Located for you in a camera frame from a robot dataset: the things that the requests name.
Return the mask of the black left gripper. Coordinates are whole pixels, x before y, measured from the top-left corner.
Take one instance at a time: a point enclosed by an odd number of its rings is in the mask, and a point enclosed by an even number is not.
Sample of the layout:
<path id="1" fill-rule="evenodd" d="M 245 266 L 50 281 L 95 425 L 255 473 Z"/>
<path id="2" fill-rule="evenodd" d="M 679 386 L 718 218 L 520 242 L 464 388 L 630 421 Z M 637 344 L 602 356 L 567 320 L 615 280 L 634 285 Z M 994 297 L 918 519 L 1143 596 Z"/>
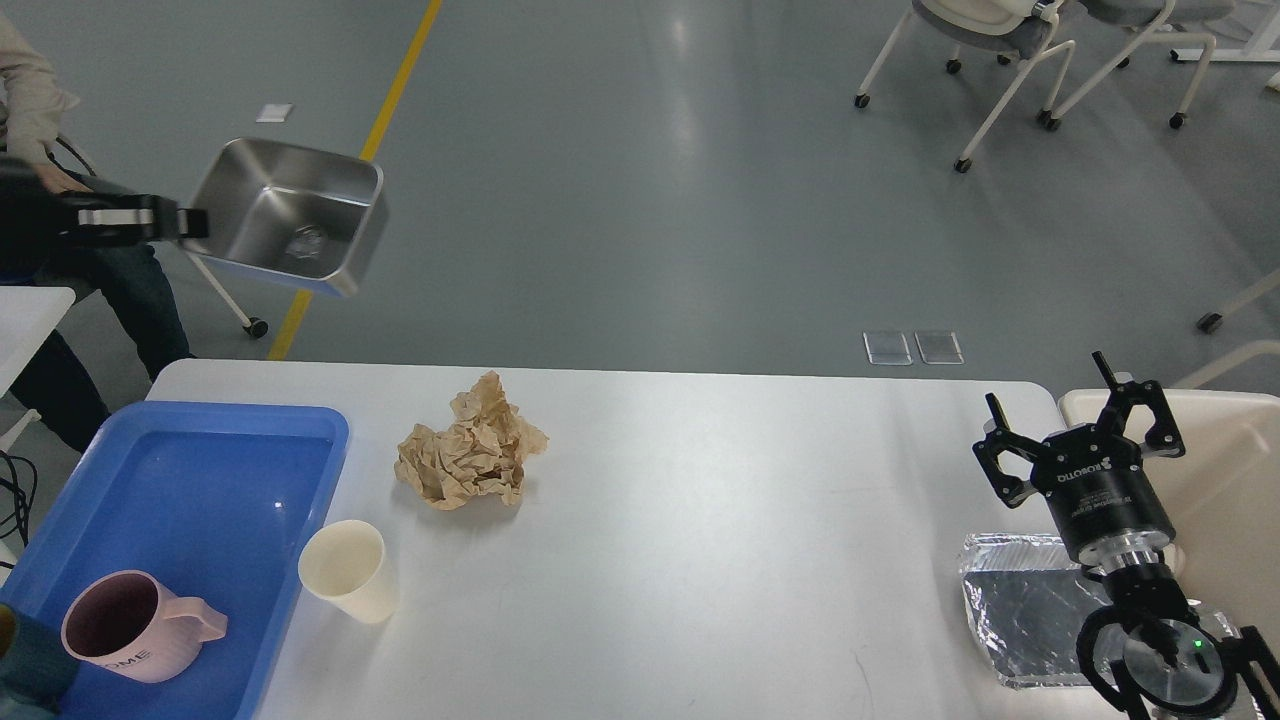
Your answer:
<path id="1" fill-rule="evenodd" d="M 4 286 L 92 286 L 63 254 L 76 240 L 99 247 L 206 240 L 209 213 L 157 195 L 105 195 L 101 187 L 51 192 L 27 161 L 4 160 L 1 251 Z"/>

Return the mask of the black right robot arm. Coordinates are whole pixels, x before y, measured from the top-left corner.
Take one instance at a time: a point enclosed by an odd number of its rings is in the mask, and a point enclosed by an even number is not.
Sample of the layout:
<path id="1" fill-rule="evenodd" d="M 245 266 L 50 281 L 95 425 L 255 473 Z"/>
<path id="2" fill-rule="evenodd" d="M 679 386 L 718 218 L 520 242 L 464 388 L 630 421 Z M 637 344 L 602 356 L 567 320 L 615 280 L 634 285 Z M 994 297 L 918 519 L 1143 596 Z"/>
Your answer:
<path id="1" fill-rule="evenodd" d="M 1183 457 L 1185 442 L 1157 380 L 1115 373 L 1092 355 L 1108 396 L 1100 415 L 1043 439 L 1011 429 L 996 395 L 973 447 L 995 495 L 1015 509 L 1046 501 L 1069 559 L 1107 596 L 1075 641 L 1091 687 L 1130 719 L 1224 716 L 1245 691 L 1277 716 L 1277 660 L 1260 629 L 1207 632 L 1169 566 L 1175 527 L 1144 470 L 1148 457 Z"/>

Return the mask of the person's hand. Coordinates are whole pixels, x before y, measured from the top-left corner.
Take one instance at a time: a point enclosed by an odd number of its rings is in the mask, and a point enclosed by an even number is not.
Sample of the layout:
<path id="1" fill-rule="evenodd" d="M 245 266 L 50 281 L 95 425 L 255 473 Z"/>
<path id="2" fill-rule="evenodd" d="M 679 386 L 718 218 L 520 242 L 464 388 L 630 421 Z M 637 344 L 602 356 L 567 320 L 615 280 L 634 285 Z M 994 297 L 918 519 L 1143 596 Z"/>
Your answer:
<path id="1" fill-rule="evenodd" d="M 33 164 L 32 170 L 50 193 L 90 193 L 92 190 L 52 163 Z"/>

